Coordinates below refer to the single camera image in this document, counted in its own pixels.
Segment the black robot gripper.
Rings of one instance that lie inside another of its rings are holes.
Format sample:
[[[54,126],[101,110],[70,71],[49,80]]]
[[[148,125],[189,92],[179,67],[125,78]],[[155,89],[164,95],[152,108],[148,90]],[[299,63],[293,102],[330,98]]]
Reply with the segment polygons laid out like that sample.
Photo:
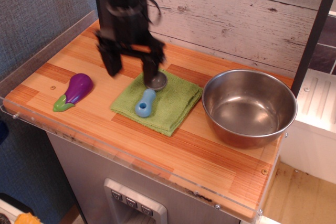
[[[108,20],[96,32],[98,49],[108,74],[114,77],[121,69],[121,54],[142,58],[144,84],[152,86],[164,60],[164,43],[149,32],[148,8],[106,7]]]

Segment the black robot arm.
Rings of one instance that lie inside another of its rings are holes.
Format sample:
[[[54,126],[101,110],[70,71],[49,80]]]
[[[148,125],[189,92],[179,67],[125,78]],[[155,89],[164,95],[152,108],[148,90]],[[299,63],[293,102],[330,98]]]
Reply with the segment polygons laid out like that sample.
[[[161,90],[167,84],[159,72],[164,61],[164,43],[149,32],[148,2],[153,0],[96,0],[100,29],[98,49],[110,76],[122,69],[121,55],[140,58],[144,84]]]

